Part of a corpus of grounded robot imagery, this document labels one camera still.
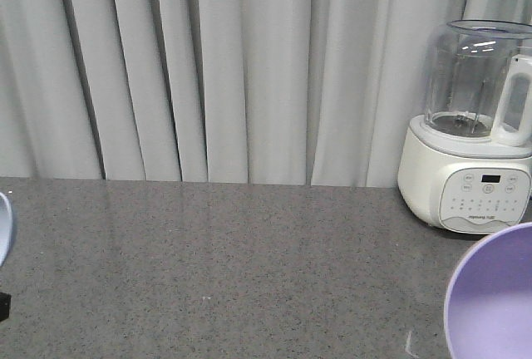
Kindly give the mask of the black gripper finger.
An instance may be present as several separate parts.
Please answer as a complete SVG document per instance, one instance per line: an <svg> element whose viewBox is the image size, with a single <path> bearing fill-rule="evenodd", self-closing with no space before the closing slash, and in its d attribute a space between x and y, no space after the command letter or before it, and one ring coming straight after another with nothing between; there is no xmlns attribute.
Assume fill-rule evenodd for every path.
<svg viewBox="0 0 532 359"><path fill-rule="evenodd" d="M9 319L12 296L9 293L0 292L0 322Z"/></svg>

